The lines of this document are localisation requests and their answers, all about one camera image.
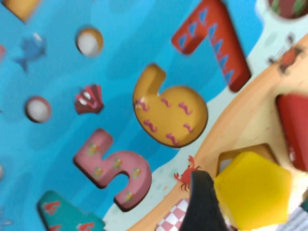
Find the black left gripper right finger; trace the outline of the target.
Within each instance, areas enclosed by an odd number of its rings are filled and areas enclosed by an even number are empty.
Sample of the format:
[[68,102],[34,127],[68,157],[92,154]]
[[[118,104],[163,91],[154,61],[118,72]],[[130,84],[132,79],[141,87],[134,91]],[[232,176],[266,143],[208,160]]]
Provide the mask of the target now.
[[308,213],[298,207],[290,216],[286,223],[286,231],[307,231],[308,230]]

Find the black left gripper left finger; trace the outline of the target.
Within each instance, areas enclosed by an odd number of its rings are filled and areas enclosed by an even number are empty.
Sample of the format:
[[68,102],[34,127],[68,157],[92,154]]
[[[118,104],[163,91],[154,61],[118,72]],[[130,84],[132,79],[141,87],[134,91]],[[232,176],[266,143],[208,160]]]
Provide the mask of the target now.
[[191,174],[190,199],[182,221],[182,230],[228,230],[219,208],[213,180],[206,171],[197,170]]

